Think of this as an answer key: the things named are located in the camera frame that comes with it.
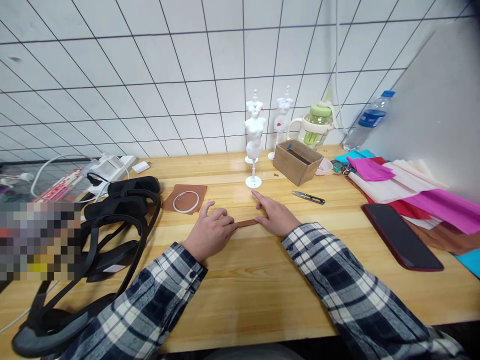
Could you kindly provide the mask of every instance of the power cord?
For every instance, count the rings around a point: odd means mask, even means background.
[[[45,169],[45,167],[46,167],[48,164],[50,164],[51,162],[53,162],[53,161],[55,161],[55,160],[57,160],[57,159],[66,158],[66,157],[69,157],[69,156],[76,156],[76,157],[78,157],[79,154],[68,154],[68,155],[55,156],[54,158],[51,158],[50,160],[48,160],[46,163],[44,163],[44,164],[41,166],[41,168],[40,168],[40,169],[38,170],[38,172],[36,173],[35,179],[34,179],[33,182],[31,183],[30,194],[32,194],[32,196],[34,196],[34,197],[37,198],[37,199],[42,199],[42,200],[47,200],[47,201],[50,200],[50,199],[47,199],[47,198],[42,197],[42,196],[40,196],[40,195],[37,195],[37,194],[35,193],[35,186],[37,185],[37,182],[38,182],[38,180],[39,180],[39,178],[40,178],[40,174],[41,174],[42,171]],[[90,161],[93,161],[93,160],[94,160],[94,159],[91,158],[90,156],[86,156],[86,155],[83,155],[83,154],[80,154],[80,156],[83,156],[84,158],[87,158],[87,159],[89,159]],[[129,169],[127,168],[127,166],[124,164],[124,162],[123,162],[118,156],[116,156],[116,155],[113,155],[113,156],[115,156],[115,157],[118,159],[118,161],[121,162],[122,167],[123,167],[123,168],[125,169],[125,171],[126,171],[126,176],[127,176],[127,178],[130,179],[130,172],[129,172]],[[97,195],[96,198],[95,198],[95,203],[96,203],[96,202],[99,201],[99,199],[100,199],[103,195],[106,194],[106,192],[105,192],[105,193],[103,192],[104,189],[105,189],[105,187],[106,187],[108,184],[111,184],[111,183],[116,182],[117,180],[107,181],[105,178],[101,177],[100,175],[97,175],[97,174],[94,173],[94,172],[88,172],[86,177],[87,177],[88,180],[90,180],[90,182],[91,182],[91,184],[92,184],[93,186],[98,186],[98,185],[100,185],[102,182],[99,182],[97,185],[95,185],[95,184],[92,182],[92,181],[95,182],[95,179],[93,179],[89,174],[95,175],[96,177],[98,177],[98,178],[100,178],[100,179],[102,179],[103,181],[106,182],[105,185],[101,188],[100,192],[98,193],[98,195]],[[92,199],[87,199],[87,200],[82,200],[82,201],[76,201],[76,203],[82,204],[82,203],[88,203],[88,202],[90,202],[90,201],[92,201]],[[63,202],[65,202],[65,203],[70,203],[70,201],[56,201],[56,202],[58,202],[58,203],[63,203]]]
[[[92,177],[92,175],[96,176],[97,178],[102,179],[104,182],[107,182],[107,181],[108,181],[108,180],[105,179],[104,177],[102,177],[102,176],[100,176],[100,175],[97,175],[97,174],[94,173],[94,172],[90,172],[90,171],[89,171],[89,172],[86,173],[86,178],[88,179],[88,181],[90,182],[90,184],[92,184],[93,186],[98,186],[98,185],[100,185],[100,184],[102,183],[102,181],[101,181],[101,180],[98,180],[98,179],[94,179],[94,178]]]
[[[55,281],[53,283],[53,285],[46,291],[46,293],[48,294],[50,291],[52,291],[52,289],[59,283],[59,280]],[[19,317],[17,317],[15,320],[13,320],[11,323],[9,323],[7,326],[5,326],[3,329],[0,329],[0,333],[3,333],[5,330],[7,330],[8,328],[10,328],[12,325],[14,325],[18,320],[20,320],[21,318],[23,318],[29,311],[30,311],[31,307],[29,307],[27,310],[25,310],[24,312],[22,312],[20,314]]]
[[[35,193],[35,186],[37,185],[37,182],[39,181],[39,178],[40,178],[40,174],[42,173],[42,171],[45,169],[45,167],[47,167],[48,164],[50,164],[52,161],[55,161],[57,159],[60,159],[60,158],[66,158],[66,157],[69,157],[69,156],[75,156],[75,157],[78,157],[79,154],[68,154],[68,155],[59,155],[59,156],[55,156],[54,158],[51,158],[50,160],[48,160],[46,163],[44,163],[41,168],[38,170],[38,172],[36,173],[36,176],[35,176],[35,179],[33,180],[33,182],[31,183],[31,187],[30,187],[30,194],[32,194],[35,198],[37,199],[42,199],[42,200],[47,200],[49,201],[50,199],[47,199],[45,197],[42,197],[40,195],[37,195]],[[86,159],[89,159],[90,161],[93,161],[94,159],[91,158],[90,156],[86,156],[86,155],[82,155],[80,154],[80,156],[83,156],[84,158]],[[79,203],[87,203],[89,202],[90,200],[85,200],[85,201],[79,201]]]

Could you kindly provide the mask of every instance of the thread snips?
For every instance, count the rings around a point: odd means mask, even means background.
[[[296,197],[299,197],[299,198],[302,198],[302,199],[305,199],[305,200],[309,200],[311,202],[314,202],[314,203],[317,203],[317,204],[320,204],[320,205],[325,204],[324,199],[306,194],[304,192],[293,190],[292,194],[295,195]]]

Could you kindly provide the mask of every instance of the wooden table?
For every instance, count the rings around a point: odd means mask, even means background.
[[[319,151],[328,159],[343,154],[337,145],[324,146]],[[432,248],[445,266],[442,272],[404,269],[360,209],[365,198],[343,176],[316,176],[297,187],[272,166],[267,153],[262,153],[256,166],[263,181],[258,190],[284,203],[300,221],[319,222],[342,239],[361,263],[384,281],[420,320],[430,325],[480,320],[480,281],[452,255]],[[244,153],[222,153],[151,158],[148,159],[151,168],[141,175],[158,178],[163,199],[175,184],[208,185],[205,202],[216,200],[212,209],[226,208],[236,221],[242,221],[260,213],[255,210],[256,200],[245,185],[251,165],[244,162],[244,157]],[[293,196],[292,190],[321,197],[326,204]],[[137,270],[143,269],[172,242],[183,241],[197,217],[197,213],[190,216],[162,211]],[[131,240],[138,236],[130,231],[124,238]],[[239,229],[221,253],[207,260],[207,267],[206,278],[164,344],[164,351],[337,334],[322,302],[280,239],[261,225]],[[77,311],[102,295],[115,292],[123,277],[121,272],[104,282],[81,282],[58,307]],[[65,284],[61,281],[49,295],[56,294]],[[0,328],[30,307],[38,285],[33,281],[17,281],[0,295]],[[18,358],[10,345],[16,331],[14,325],[0,333],[0,358]]]

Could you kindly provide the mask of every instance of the cardboard box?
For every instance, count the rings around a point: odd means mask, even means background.
[[[323,155],[298,140],[287,140],[276,146],[273,166],[297,186],[312,180]]]

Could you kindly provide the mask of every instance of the plaid shirt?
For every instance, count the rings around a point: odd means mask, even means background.
[[[282,244],[320,296],[355,358],[466,358],[454,339],[418,320],[318,223],[297,227]],[[154,356],[206,274],[175,242],[98,315],[61,359]]]

